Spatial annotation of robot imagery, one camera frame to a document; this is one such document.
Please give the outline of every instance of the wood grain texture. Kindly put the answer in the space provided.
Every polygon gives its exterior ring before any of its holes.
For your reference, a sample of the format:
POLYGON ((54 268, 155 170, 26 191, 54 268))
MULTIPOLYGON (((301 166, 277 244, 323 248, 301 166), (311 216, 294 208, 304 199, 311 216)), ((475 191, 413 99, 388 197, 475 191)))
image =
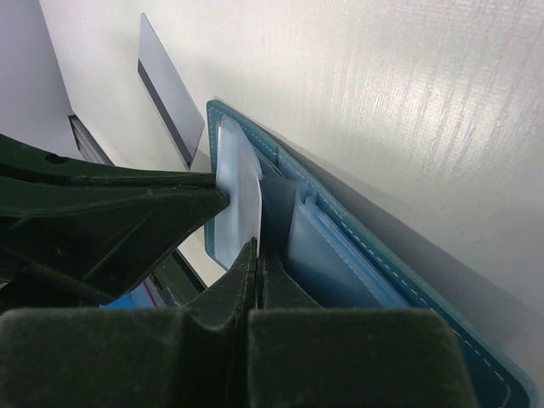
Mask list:
POLYGON ((544 390, 542 2, 41 3, 114 162, 183 167, 137 78, 143 11, 203 114, 217 97, 273 129, 544 390))

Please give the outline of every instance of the black stripe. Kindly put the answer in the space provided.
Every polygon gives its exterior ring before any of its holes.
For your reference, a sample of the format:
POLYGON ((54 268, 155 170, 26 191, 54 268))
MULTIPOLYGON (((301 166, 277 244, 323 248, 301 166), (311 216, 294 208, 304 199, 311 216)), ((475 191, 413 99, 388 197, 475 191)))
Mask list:
POLYGON ((138 59, 138 73, 139 76, 142 78, 142 81, 144 82, 147 92, 150 93, 151 99, 153 100, 153 102, 155 102, 155 106, 159 110, 159 114, 161 115, 162 120, 167 125, 168 131, 170 131, 170 134, 173 137, 173 141, 178 146, 178 149, 181 152, 181 156, 184 157, 187 166, 189 167, 193 161, 193 157, 189 153, 187 145, 181 137, 181 134, 179 134, 179 130, 176 128, 176 125, 174 124, 172 118, 168 114, 167 108, 162 103, 161 97, 156 91, 155 86, 153 85, 153 82, 151 81, 149 75, 147 75, 147 72, 140 59, 138 59))

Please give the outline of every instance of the hole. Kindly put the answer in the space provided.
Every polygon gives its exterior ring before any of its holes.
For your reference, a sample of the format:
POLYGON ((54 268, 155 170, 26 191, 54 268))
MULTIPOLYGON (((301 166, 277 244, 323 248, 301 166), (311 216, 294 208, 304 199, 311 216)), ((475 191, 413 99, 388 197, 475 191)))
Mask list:
POLYGON ((51 153, 50 155, 45 156, 45 160, 46 162, 49 162, 52 164, 64 164, 68 162, 70 159, 68 157, 57 156, 51 153))

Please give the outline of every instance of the wallet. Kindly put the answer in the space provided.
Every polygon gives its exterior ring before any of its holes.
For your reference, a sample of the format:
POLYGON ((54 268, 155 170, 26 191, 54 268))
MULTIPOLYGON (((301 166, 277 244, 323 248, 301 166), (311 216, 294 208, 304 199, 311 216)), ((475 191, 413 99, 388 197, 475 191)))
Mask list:
POLYGON ((243 133, 243 144, 251 145, 254 155, 245 153, 232 161, 240 163, 232 185, 247 185, 247 180, 254 183, 258 179, 261 195, 260 200, 255 196, 248 199, 235 191, 242 188, 229 191, 237 201, 249 200, 246 204, 250 210, 236 211, 236 221, 231 223, 234 230, 218 229, 216 219, 206 223, 210 257, 227 269, 228 259, 218 257, 224 242, 229 241, 225 236, 244 235, 248 230, 260 235, 255 214, 261 214, 262 231, 267 242, 274 245, 284 269, 321 306, 431 309, 456 334, 482 408, 536 406, 538 393, 527 375, 355 219, 268 132, 217 100, 207 103, 207 125, 214 172, 218 170, 219 134, 228 128, 240 141, 243 133), (249 164, 240 162, 243 156, 249 164))

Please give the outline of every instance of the blue wallet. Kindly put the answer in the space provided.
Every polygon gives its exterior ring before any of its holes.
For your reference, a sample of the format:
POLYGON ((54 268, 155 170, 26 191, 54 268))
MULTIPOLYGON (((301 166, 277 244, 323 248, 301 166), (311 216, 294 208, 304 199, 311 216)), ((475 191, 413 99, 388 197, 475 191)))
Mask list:
MULTIPOLYGON (((324 307, 431 309, 457 335, 482 408, 536 406, 536 387, 524 372, 343 208, 269 133, 217 100, 207 103, 214 172, 224 117, 240 125, 257 153, 263 228, 271 231, 286 271, 313 299, 324 307)), ((214 231, 211 220, 205 226, 206 251, 216 259, 214 231)))

